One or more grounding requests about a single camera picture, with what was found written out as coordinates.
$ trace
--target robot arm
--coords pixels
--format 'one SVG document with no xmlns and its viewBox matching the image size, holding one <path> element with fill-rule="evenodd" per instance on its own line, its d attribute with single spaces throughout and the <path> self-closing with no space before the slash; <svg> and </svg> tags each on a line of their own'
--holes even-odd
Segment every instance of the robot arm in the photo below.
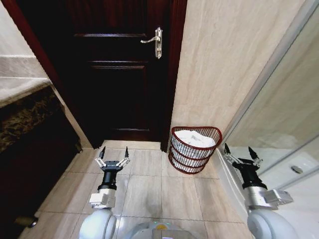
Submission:
<svg viewBox="0 0 319 239">
<path fill-rule="evenodd" d="M 224 158 L 238 169 L 243 178 L 245 204 L 248 212 L 247 225 L 256 239 L 298 239 L 295 229 L 285 218 L 273 212 L 279 205 L 293 202 L 288 192 L 267 190 L 256 171 L 262 163 L 255 151 L 248 147 L 250 159 L 236 158 L 231 155 L 225 144 Z"/>
<path fill-rule="evenodd" d="M 119 161 L 103 161 L 105 147 L 95 159 L 104 177 L 97 193 L 92 193 L 89 203 L 98 209 L 82 223 L 79 239 L 111 239 L 116 226 L 116 217 L 111 208 L 115 207 L 116 175 L 130 162 L 128 148 L 125 157 Z"/>
</svg>

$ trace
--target door handle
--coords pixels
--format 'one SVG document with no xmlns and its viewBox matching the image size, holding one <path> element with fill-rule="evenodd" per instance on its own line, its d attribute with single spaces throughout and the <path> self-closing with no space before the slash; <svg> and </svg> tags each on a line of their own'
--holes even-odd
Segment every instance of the door handle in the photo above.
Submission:
<svg viewBox="0 0 319 239">
<path fill-rule="evenodd" d="M 147 40 L 147 41 L 141 40 L 141 43 L 149 43 L 152 41 L 155 42 L 155 57 L 157 59 L 160 59 L 162 54 L 162 48 L 161 48 L 162 33 L 163 33 L 163 30 L 160 27 L 158 27 L 155 30 L 155 37 L 152 37 L 150 40 Z"/>
</svg>

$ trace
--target door threshold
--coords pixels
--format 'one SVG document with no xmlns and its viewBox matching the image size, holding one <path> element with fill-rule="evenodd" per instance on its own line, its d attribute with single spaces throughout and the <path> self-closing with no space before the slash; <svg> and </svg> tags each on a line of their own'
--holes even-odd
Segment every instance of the door threshold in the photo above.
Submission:
<svg viewBox="0 0 319 239">
<path fill-rule="evenodd" d="M 107 148 L 126 148 L 142 150 L 160 150 L 160 142 L 105 140 L 102 146 Z"/>
</svg>

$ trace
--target beige floor tile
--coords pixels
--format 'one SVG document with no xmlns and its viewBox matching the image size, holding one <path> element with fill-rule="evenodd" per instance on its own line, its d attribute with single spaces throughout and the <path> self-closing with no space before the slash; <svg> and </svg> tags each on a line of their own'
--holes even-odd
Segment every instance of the beige floor tile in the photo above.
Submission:
<svg viewBox="0 0 319 239">
<path fill-rule="evenodd" d="M 204 220 L 242 222 L 218 179 L 195 178 Z"/>
<path fill-rule="evenodd" d="M 163 218 L 202 220 L 193 178 L 162 178 Z"/>
<path fill-rule="evenodd" d="M 161 177 L 131 175 L 122 216 L 161 216 Z"/>
<path fill-rule="evenodd" d="M 41 212 L 33 228 L 24 229 L 19 239 L 69 239 L 80 214 Z"/>
<path fill-rule="evenodd" d="M 91 214 L 95 211 L 94 209 L 91 208 L 91 205 L 89 204 L 89 199 L 92 193 L 97 193 L 98 186 L 102 183 L 103 176 L 104 176 L 103 174 L 99 174 L 97 179 L 95 180 L 95 183 L 92 187 L 91 193 L 89 194 L 87 198 L 87 201 L 82 210 L 82 213 Z M 130 178 L 129 175 L 117 175 L 116 177 L 117 190 L 115 192 L 115 197 L 116 197 L 115 207 L 112 209 L 113 215 L 120 216 L 122 213 L 126 190 L 129 183 L 129 178 Z"/>
<path fill-rule="evenodd" d="M 81 216 L 80 216 L 80 218 L 79 218 L 79 220 L 78 220 L 78 222 L 73 230 L 71 239 L 79 239 L 79 233 L 80 233 L 82 223 L 86 219 L 87 216 L 88 216 L 88 214 L 81 214 Z M 120 219 L 121 219 L 120 217 L 117 217 L 117 216 L 116 216 L 116 218 L 117 218 L 116 227 L 115 227 L 115 231 L 114 231 L 114 235 L 113 235 L 112 239 L 116 239 L 118 229 L 119 229 Z"/>
<path fill-rule="evenodd" d="M 64 173 L 40 211 L 81 213 L 98 174 Z"/>
<path fill-rule="evenodd" d="M 251 239 L 247 226 L 242 223 L 205 222 L 208 239 Z"/>
<path fill-rule="evenodd" d="M 136 225 L 141 223 L 153 222 L 153 221 L 160 221 L 160 219 L 121 217 L 117 239 L 124 239 L 125 235 Z"/>
<path fill-rule="evenodd" d="M 205 168 L 200 173 L 194 174 L 194 178 L 219 178 L 212 158 L 209 159 L 209 162 L 205 165 Z"/>
<path fill-rule="evenodd" d="M 124 169 L 122 169 L 120 172 L 118 172 L 119 174 L 130 174 L 131 172 L 131 168 L 132 165 L 134 164 L 135 161 L 135 150 L 129 149 L 129 157 L 130 157 L 130 162 L 129 164 L 127 164 Z M 105 155 L 104 155 L 104 161 L 108 160 L 108 161 L 121 161 L 122 159 L 124 159 L 125 156 L 125 149 L 111 149 L 111 148 L 107 148 L 105 150 Z"/>
<path fill-rule="evenodd" d="M 131 175 L 160 176 L 160 151 L 135 150 Z"/>
<path fill-rule="evenodd" d="M 207 232 L 203 221 L 160 219 L 160 222 L 171 223 L 183 230 L 189 231 L 197 239 L 207 239 Z"/>
<path fill-rule="evenodd" d="M 107 148 L 126 148 L 160 150 L 160 142 L 105 140 L 102 146 Z"/>
<path fill-rule="evenodd" d="M 66 168 L 65 172 L 70 171 L 70 169 L 72 168 L 73 164 L 77 161 L 78 157 L 80 156 L 81 153 L 77 153 L 74 158 L 72 159 L 72 161 L 70 162 L 69 166 Z"/>
<path fill-rule="evenodd" d="M 59 187 L 60 183 L 62 182 L 62 179 L 65 178 L 65 176 L 67 175 L 67 172 L 64 172 L 62 174 L 62 176 L 60 177 L 60 179 L 56 182 L 56 184 L 54 185 L 54 187 L 52 188 L 52 190 L 49 192 L 49 194 L 46 196 L 45 200 L 42 202 L 41 206 L 39 207 L 39 211 L 44 211 L 44 208 L 46 207 L 46 205 L 49 203 L 50 199 L 52 198 L 52 196 L 54 195 L 54 192 L 57 190 L 57 188 Z"/>
<path fill-rule="evenodd" d="M 186 174 L 179 172 L 175 169 L 167 156 L 167 153 L 161 152 L 161 175 L 165 177 L 184 177 L 184 178 L 192 178 L 192 174 Z"/>
<path fill-rule="evenodd" d="M 77 173 L 100 173 L 102 170 L 99 165 L 96 163 L 95 155 L 96 150 L 85 148 L 83 152 L 76 156 L 76 160 L 73 163 L 72 167 L 69 169 L 69 172 Z"/>
</svg>

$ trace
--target granite countertop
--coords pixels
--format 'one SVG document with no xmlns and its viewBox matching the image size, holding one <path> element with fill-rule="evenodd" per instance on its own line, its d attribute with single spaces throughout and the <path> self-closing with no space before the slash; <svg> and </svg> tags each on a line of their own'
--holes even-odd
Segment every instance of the granite countertop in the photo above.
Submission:
<svg viewBox="0 0 319 239">
<path fill-rule="evenodd" d="M 50 85 L 47 78 L 0 77 L 0 108 Z"/>
<path fill-rule="evenodd" d="M 0 153 L 62 109 L 47 78 L 0 77 Z"/>
</svg>

